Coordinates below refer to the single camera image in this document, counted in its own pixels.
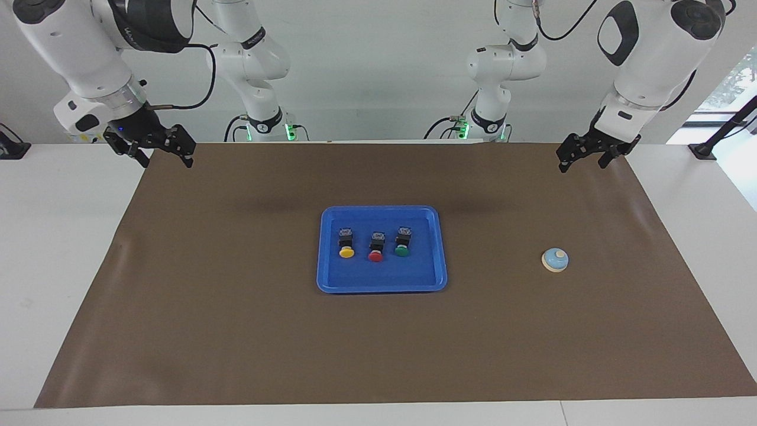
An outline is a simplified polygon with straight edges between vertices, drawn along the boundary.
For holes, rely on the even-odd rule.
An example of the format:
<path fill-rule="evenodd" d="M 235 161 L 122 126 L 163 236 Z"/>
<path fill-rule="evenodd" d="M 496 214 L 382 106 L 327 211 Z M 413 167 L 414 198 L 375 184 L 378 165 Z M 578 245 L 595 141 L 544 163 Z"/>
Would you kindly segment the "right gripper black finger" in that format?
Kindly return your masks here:
<path fill-rule="evenodd" d="M 180 124 L 163 131 L 163 151 L 181 159 L 186 168 L 192 168 L 196 142 Z"/>
<path fill-rule="evenodd" d="M 130 157 L 130 159 L 138 162 L 143 168 L 149 167 L 150 158 L 138 147 L 119 147 L 117 149 L 117 154 L 119 154 L 119 156 Z"/>

